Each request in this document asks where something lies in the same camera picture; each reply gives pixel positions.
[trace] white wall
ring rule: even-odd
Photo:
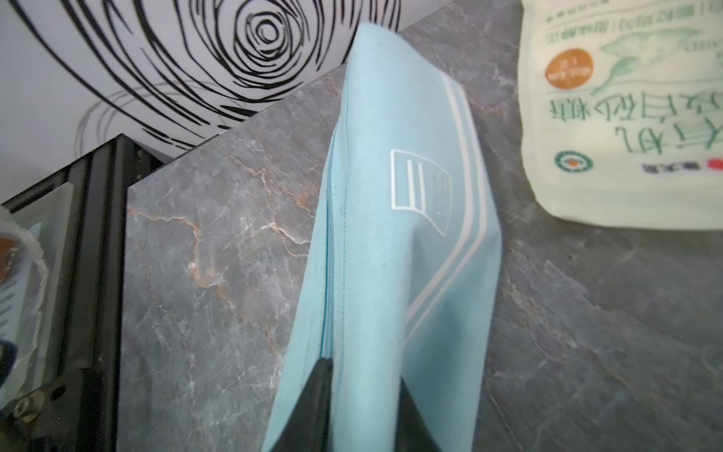
[[[0,201],[118,133],[178,155],[337,67],[359,22],[401,30],[450,2],[5,0]]]

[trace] green circular logo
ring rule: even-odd
[[[566,173],[584,173],[592,169],[592,160],[574,150],[564,150],[555,156],[555,165]]]

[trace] blue fabric pouch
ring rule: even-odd
[[[442,451],[469,451],[500,253],[463,88],[361,26],[263,450],[331,357],[334,451],[394,450],[401,378]]]

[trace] gray marble surface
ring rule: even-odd
[[[459,0],[402,33],[467,89],[503,227],[474,450],[723,450],[723,234],[534,202],[521,14]],[[131,187],[119,451],[259,450],[342,84],[343,68]]]

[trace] orange oval label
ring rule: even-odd
[[[574,90],[592,77],[592,56],[581,48],[557,55],[544,72],[547,81],[561,90]]]

